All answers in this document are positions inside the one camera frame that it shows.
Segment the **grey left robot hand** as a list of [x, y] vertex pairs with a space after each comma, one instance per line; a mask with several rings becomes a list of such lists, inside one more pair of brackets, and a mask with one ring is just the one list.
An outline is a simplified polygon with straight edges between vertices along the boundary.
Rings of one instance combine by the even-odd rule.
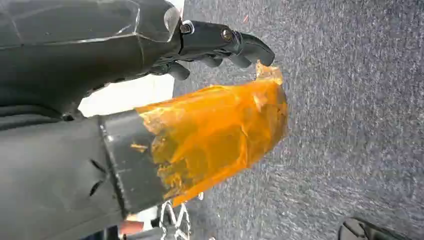
[[[224, 59], [256, 79], [110, 115], [82, 99], [181, 62]], [[166, 0], [0, 3], [0, 237], [117, 239], [132, 214], [178, 206], [281, 140], [288, 104], [274, 52], [226, 25], [182, 20]]]

